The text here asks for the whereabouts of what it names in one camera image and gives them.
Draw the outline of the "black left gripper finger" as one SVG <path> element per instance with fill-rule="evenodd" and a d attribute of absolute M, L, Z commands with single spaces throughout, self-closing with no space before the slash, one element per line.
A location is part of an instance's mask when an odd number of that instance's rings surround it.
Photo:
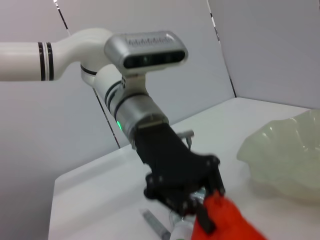
<path fill-rule="evenodd" d="M 210 219 L 208 210 L 204 206 L 204 198 L 191 196 L 182 201 L 174 211 L 185 222 L 195 223 L 197 221 L 207 234 L 211 234 L 216 229 L 216 224 Z"/>
<path fill-rule="evenodd" d="M 211 167 L 208 178 L 208 192 L 210 194 L 218 193 L 220 196 L 224 196 L 226 193 L 218 165 Z"/>

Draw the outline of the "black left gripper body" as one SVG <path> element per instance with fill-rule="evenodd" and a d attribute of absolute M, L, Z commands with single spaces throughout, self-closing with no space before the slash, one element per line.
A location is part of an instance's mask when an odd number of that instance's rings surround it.
<path fill-rule="evenodd" d="M 192 152 L 166 123 L 138 129 L 136 152 L 151 172 L 145 177 L 144 195 L 175 211 L 192 193 L 205 188 L 209 175 L 220 160 L 213 154 Z"/>

